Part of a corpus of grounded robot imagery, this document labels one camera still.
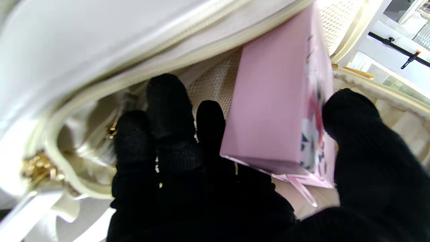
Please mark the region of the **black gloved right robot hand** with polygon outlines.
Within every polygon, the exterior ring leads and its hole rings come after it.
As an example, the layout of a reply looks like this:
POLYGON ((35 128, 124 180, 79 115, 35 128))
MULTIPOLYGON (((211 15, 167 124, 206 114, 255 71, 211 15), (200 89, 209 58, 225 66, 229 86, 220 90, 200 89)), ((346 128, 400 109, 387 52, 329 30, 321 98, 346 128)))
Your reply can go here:
POLYGON ((299 220, 271 176, 220 157, 217 102, 203 101, 194 120, 171 74, 146 95, 146 112, 117 123, 108 242, 429 241, 429 172, 365 96, 340 89, 324 105, 340 204, 299 220))

